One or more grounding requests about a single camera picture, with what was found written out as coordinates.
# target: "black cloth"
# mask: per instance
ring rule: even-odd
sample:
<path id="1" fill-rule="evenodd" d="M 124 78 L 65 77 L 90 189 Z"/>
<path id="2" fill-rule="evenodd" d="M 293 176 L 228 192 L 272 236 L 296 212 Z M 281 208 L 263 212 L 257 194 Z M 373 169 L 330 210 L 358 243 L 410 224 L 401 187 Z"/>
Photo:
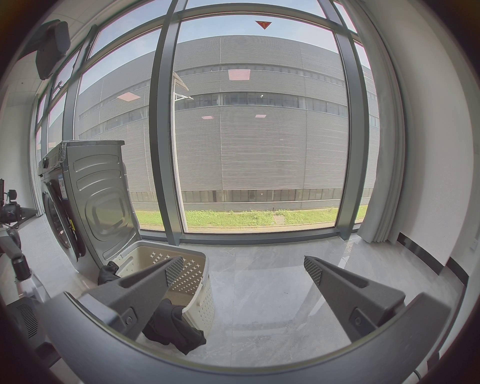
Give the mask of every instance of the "black cloth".
<path id="1" fill-rule="evenodd" d="M 118 269 L 113 261 L 104 265 L 98 274 L 98 285 L 119 279 L 120 276 L 115 274 Z M 206 344 L 204 332 L 193 328 L 183 319 L 183 308 L 173 305 L 169 299 L 163 299 L 142 331 L 145 337 L 163 345 L 172 343 L 184 355 Z"/>
<path id="2" fill-rule="evenodd" d="M 109 281 L 117 280 L 120 276 L 117 276 L 116 273 L 119 270 L 119 266 L 116 265 L 113 261 L 108 262 L 107 265 L 104 265 L 100 268 L 98 273 L 97 284 L 102 285 L 108 283 Z"/>

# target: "lamp post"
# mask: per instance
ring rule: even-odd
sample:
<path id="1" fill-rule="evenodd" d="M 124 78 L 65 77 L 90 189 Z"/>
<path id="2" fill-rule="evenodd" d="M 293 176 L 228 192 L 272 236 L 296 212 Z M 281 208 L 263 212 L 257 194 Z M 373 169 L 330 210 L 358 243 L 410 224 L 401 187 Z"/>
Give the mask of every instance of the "lamp post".
<path id="1" fill-rule="evenodd" d="M 175 92 L 175 86 L 178 84 L 182 88 L 188 91 L 187 85 L 183 82 L 183 80 L 174 72 L 173 73 L 173 86 L 172 86 L 172 120 L 171 120 L 171 126 L 172 126 L 172 155 L 173 155 L 173 170 L 175 173 L 175 185 L 177 186 L 177 195 L 179 196 L 178 202 L 179 202 L 179 208 L 180 208 L 180 215 L 182 218 L 183 222 L 183 229 L 184 232 L 188 232 L 188 226 L 187 226 L 187 219 L 185 217 L 185 209 L 183 208 L 183 198 L 181 195 L 181 187 L 180 187 L 180 176 L 179 176 L 179 167 L 178 167 L 178 162 L 177 162 L 177 141 L 175 138 L 175 102 L 180 101 L 180 100 L 193 100 L 192 97 L 190 96 L 184 96 L 181 95 L 177 92 Z"/>

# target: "grass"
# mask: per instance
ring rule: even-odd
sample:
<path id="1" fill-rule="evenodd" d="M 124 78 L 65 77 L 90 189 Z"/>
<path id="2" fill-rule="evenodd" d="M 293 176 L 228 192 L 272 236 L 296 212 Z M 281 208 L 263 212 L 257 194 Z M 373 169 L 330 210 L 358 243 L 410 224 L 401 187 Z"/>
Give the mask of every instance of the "grass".
<path id="1" fill-rule="evenodd" d="M 359 221 L 365 217 L 367 206 L 362 205 L 357 214 Z M 135 211 L 140 224 L 162 226 L 160 212 Z M 309 209 L 301 211 L 278 210 L 275 215 L 283 216 L 286 225 L 326 223 L 336 220 L 338 208 Z M 221 212 L 186 211 L 187 223 L 191 227 L 259 227 L 275 225 L 272 211 Z"/>
<path id="2" fill-rule="evenodd" d="M 273 225 L 273 212 L 219 212 L 186 211 L 187 223 L 192 227 L 258 227 Z"/>
<path id="3" fill-rule="evenodd" d="M 309 209 L 302 211 L 280 210 L 276 213 L 285 218 L 285 224 L 311 224 L 335 221 L 338 208 Z"/>
<path id="4" fill-rule="evenodd" d="M 361 219 L 363 220 L 363 218 L 365 217 L 365 213 L 367 212 L 367 207 L 368 205 L 361 205 L 359 207 L 359 211 L 357 212 L 357 219 L 355 220 L 356 223 Z"/>

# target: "white laundry basket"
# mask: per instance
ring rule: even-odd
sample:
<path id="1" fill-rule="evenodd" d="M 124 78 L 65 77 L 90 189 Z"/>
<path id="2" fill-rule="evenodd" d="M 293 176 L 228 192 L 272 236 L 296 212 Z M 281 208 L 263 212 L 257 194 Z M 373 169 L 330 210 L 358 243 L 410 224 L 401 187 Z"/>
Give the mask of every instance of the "white laundry basket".
<path id="1" fill-rule="evenodd" d="M 192 327 L 202 330 L 206 338 L 212 328 L 215 306 L 208 260 L 203 253 L 141 240 L 132 244 L 113 261 L 119 266 L 117 275 L 124 277 L 174 256 L 183 257 L 183 270 L 165 298 L 170 299 L 172 304 L 184 306 L 183 318 Z"/>

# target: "building facade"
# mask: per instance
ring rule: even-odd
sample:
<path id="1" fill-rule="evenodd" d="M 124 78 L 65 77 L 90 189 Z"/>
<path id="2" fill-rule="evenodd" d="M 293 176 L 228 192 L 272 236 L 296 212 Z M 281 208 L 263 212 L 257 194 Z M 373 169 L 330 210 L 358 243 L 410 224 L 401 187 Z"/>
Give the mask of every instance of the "building facade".
<path id="1" fill-rule="evenodd" d="M 78 95 L 75 139 L 121 139 L 137 210 L 158 210 L 148 135 L 154 53 L 111 71 Z M 364 69 L 370 146 L 362 204 L 375 182 L 379 119 Z M 336 207 L 345 180 L 348 105 L 340 57 L 264 36 L 216 36 L 177 44 L 172 116 L 186 210 Z"/>

